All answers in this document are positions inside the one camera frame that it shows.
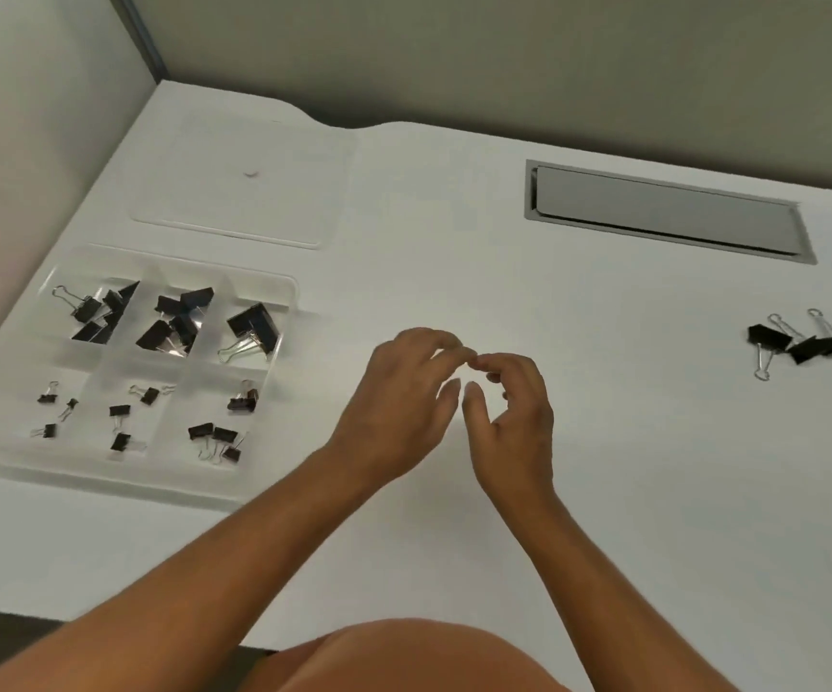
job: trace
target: hand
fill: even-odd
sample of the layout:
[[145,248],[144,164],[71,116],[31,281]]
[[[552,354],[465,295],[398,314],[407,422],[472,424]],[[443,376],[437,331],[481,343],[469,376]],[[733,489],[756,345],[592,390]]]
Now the hand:
[[455,335],[428,327],[378,345],[327,446],[380,485],[399,478],[442,441],[461,389],[460,379],[445,380],[476,356]]
[[483,490],[504,509],[553,497],[553,410],[535,362],[517,354],[481,354],[470,366],[505,388],[509,407],[493,422],[478,383],[464,393],[470,459]]

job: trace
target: wall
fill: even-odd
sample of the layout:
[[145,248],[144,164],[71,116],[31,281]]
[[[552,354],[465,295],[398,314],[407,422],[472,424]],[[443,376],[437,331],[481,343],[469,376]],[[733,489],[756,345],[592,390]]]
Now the wall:
[[832,186],[832,0],[134,0],[173,79]]
[[0,0],[0,323],[154,87],[109,0]]

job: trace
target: right hand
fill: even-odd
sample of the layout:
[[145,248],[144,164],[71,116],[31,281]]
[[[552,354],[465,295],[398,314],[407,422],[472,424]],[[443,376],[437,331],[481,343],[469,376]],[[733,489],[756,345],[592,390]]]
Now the right hand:
[[552,498],[553,410],[537,365],[505,353],[481,354],[469,364],[501,383],[509,404],[490,422],[483,389],[472,381],[465,389],[464,421],[480,486],[500,511]]

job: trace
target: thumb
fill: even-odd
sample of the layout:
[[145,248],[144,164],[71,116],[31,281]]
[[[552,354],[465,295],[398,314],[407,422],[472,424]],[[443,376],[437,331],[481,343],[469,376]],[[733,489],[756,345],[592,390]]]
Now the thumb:
[[435,402],[435,410],[432,416],[432,428],[430,429],[435,445],[442,441],[448,425],[451,424],[451,418],[455,417],[459,395],[461,395],[461,380],[459,378],[448,381],[438,393],[438,400]]
[[490,412],[486,409],[486,396],[479,383],[471,381],[464,390],[464,424],[468,426],[470,453],[476,454],[481,445],[492,438]]

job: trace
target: forearm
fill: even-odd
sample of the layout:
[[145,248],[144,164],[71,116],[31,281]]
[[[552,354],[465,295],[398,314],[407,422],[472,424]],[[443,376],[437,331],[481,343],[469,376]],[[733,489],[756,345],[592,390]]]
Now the forearm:
[[556,495],[500,512],[544,581],[597,692],[733,692],[583,533]]
[[376,487],[330,450],[314,453],[130,588],[1,667],[0,692],[200,688]]

